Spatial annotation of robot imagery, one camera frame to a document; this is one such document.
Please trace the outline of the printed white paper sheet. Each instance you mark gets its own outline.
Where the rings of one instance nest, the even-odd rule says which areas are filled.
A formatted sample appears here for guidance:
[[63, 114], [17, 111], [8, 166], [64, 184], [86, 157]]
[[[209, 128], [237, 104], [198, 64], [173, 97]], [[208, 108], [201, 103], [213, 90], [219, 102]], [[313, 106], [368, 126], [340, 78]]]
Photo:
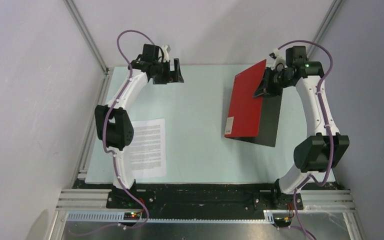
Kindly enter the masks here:
[[128, 146], [132, 174], [136, 179], [167, 174], [165, 119], [133, 121], [134, 136]]

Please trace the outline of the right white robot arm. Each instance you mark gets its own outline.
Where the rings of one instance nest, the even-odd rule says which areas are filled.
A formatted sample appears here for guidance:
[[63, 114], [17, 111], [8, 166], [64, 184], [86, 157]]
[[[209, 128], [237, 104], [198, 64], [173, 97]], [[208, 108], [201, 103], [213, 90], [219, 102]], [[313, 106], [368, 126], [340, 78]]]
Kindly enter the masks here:
[[350, 145], [341, 134], [330, 111], [322, 64], [317, 61], [277, 63], [266, 67], [254, 97], [277, 97], [294, 87], [300, 97], [306, 120], [306, 139], [293, 150], [293, 166], [275, 183], [271, 204], [283, 209], [309, 180], [322, 187]]

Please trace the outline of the left aluminium corner post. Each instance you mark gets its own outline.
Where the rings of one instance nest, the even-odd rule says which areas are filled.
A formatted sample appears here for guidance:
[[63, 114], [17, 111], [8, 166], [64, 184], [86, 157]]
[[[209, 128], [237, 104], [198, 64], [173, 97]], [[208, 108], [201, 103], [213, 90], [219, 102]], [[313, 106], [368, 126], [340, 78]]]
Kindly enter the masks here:
[[97, 62], [100, 70], [106, 75], [109, 71], [107, 64], [104, 61], [104, 58], [93, 39], [91, 32], [88, 29], [84, 18], [82, 17], [81, 12], [79, 11], [74, 0], [63, 0], [68, 12], [70, 13], [74, 23], [76, 24], [80, 34], [82, 35], [86, 45], [88, 46], [92, 56]]

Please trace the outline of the right controller board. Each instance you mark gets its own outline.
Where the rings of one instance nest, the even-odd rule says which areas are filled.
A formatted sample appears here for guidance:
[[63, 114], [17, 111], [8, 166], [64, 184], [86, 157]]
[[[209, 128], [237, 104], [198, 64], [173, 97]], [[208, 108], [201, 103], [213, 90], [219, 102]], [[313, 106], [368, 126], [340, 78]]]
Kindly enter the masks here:
[[273, 220], [273, 226], [277, 229], [289, 229], [292, 221], [287, 217], [275, 217]]

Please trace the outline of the left controller board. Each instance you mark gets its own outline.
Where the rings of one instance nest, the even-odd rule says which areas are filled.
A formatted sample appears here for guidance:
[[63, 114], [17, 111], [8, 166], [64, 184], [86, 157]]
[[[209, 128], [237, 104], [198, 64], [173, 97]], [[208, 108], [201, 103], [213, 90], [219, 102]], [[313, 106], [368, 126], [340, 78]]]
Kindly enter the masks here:
[[138, 221], [141, 219], [142, 214], [140, 212], [128, 211], [123, 215], [125, 221]]

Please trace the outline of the aluminium frame rail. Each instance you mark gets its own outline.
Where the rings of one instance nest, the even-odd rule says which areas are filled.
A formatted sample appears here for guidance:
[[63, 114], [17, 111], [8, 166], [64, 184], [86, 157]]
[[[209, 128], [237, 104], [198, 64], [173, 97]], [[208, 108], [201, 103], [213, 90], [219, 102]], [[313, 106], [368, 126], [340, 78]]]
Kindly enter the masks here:
[[252, 196], [236, 202], [174, 202], [156, 197], [145, 200], [147, 210], [128, 208], [109, 196], [107, 189], [64, 189], [61, 191], [47, 240], [61, 240], [67, 221], [106, 223], [215, 223], [215, 224], [276, 224], [281, 218], [304, 218], [306, 214], [334, 213], [343, 215], [346, 231], [352, 240], [364, 240], [354, 199], [349, 190], [303, 190], [285, 203], [270, 205], [263, 198]]

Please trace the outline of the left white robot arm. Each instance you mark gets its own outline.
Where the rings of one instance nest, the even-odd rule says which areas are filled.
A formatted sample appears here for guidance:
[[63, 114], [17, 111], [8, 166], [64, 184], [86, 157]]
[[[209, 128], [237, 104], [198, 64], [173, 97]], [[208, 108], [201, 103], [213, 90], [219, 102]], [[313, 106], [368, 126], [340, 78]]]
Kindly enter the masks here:
[[127, 75], [115, 95], [94, 110], [97, 137], [104, 151], [112, 156], [111, 193], [125, 208], [134, 207], [138, 201], [137, 193], [130, 190], [136, 180], [127, 153], [134, 138], [129, 108], [150, 81], [154, 85], [184, 82], [180, 61], [170, 60], [170, 50], [169, 45], [144, 44], [142, 53], [129, 63]]

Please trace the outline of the aluminium corner post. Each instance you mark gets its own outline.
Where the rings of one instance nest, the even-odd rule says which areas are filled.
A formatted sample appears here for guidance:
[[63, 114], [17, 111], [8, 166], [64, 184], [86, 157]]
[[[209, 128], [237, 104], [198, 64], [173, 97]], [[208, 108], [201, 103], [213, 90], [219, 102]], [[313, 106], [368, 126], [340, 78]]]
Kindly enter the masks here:
[[86, 45], [88, 46], [92, 56], [97, 62], [100, 70], [106, 75], [109, 71], [107, 64], [104, 61], [104, 58], [93, 39], [91, 32], [88, 29], [84, 18], [82, 17], [81, 12], [79, 11], [74, 0], [63, 0], [68, 12], [70, 13], [74, 23], [76, 24], [80, 34], [82, 35]]
[[318, 45], [322, 45], [322, 41], [331, 28], [336, 16], [339, 14], [345, 0], [333, 0], [330, 4], [326, 14], [324, 15], [319, 27], [312, 38], [312, 42]]

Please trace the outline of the right aluminium corner post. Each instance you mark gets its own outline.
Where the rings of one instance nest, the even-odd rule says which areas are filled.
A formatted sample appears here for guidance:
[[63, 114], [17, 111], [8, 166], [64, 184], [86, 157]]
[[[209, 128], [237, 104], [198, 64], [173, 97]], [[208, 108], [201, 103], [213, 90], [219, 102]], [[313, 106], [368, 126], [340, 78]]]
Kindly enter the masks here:
[[331, 28], [336, 16], [339, 14], [345, 0], [333, 0], [330, 4], [326, 14], [324, 15], [319, 27], [312, 38], [312, 42], [318, 45], [322, 45], [322, 41]]

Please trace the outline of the controller board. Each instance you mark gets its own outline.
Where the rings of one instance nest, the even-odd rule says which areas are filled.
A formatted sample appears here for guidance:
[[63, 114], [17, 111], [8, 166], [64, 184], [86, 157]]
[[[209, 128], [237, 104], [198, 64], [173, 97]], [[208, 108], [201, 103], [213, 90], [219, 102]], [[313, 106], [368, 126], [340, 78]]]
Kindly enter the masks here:
[[287, 217], [275, 217], [273, 220], [273, 226], [277, 229], [289, 229], [292, 221]]
[[142, 214], [140, 212], [128, 211], [123, 215], [125, 221], [138, 221], [141, 219]]

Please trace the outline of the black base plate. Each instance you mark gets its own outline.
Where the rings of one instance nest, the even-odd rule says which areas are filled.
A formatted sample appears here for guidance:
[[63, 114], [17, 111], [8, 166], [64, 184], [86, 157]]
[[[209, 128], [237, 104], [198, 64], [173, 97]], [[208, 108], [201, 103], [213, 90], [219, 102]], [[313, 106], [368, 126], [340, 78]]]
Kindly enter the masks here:
[[303, 210], [302, 195], [277, 193], [275, 183], [249, 184], [164, 184], [135, 183], [127, 198], [114, 197], [112, 186], [72, 199], [100, 200], [105, 209], [140, 212], [140, 219], [153, 221], [245, 221], [265, 220], [266, 210]]

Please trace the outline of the red and black folder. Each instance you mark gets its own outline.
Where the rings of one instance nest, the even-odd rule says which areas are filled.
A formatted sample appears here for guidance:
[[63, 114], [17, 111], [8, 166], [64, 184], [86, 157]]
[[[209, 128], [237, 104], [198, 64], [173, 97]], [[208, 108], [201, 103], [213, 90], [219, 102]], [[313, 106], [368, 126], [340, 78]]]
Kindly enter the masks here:
[[274, 148], [277, 142], [282, 97], [254, 96], [263, 80], [267, 60], [236, 74], [226, 118], [224, 137]]

